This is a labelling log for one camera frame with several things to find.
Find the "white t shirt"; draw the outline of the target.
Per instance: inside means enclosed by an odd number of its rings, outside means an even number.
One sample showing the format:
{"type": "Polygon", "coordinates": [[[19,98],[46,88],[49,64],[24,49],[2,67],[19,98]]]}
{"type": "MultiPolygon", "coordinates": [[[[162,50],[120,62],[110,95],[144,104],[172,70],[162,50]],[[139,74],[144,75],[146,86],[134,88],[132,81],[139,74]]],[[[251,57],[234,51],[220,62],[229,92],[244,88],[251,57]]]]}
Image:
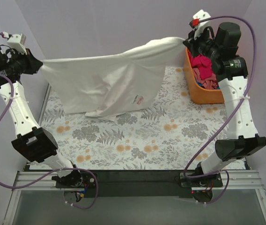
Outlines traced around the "white t shirt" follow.
{"type": "Polygon", "coordinates": [[[40,71],[65,113],[115,117],[148,108],[184,48],[182,38],[166,37],[115,55],[44,60],[40,71]]]}

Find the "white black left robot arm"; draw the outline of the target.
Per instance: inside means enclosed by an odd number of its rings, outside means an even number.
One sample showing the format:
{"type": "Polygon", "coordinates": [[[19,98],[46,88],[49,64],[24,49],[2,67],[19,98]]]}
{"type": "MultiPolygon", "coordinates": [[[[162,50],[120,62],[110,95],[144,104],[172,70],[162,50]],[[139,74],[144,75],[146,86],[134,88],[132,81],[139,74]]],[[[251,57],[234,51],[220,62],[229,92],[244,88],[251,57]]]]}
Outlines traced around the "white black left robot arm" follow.
{"type": "Polygon", "coordinates": [[[30,49],[20,53],[14,48],[5,52],[0,46],[0,96],[9,107],[9,113],[15,127],[16,139],[13,148],[30,162],[44,163],[58,170],[54,180],[64,186],[79,187],[83,176],[76,166],[58,151],[53,135],[40,127],[35,120],[25,98],[21,84],[22,74],[35,74],[42,62],[36,59],[30,49]]]}

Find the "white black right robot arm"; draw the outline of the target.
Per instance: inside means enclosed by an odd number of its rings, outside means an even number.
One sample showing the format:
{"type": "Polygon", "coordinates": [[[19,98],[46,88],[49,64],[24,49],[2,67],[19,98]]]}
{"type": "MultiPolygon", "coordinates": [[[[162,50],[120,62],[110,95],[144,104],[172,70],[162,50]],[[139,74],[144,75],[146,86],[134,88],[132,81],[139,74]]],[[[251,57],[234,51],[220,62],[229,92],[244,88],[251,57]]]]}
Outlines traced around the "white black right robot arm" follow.
{"type": "Polygon", "coordinates": [[[183,43],[192,56],[202,54],[211,60],[228,116],[220,127],[228,127],[227,138],[215,142],[215,151],[198,164],[194,173],[183,172],[186,179],[206,186],[228,164],[265,147],[266,138],[259,135],[251,114],[248,91],[253,76],[248,74],[245,59],[237,54],[240,26],[222,22],[214,33],[207,20],[194,19],[190,25],[193,30],[183,43]]]}

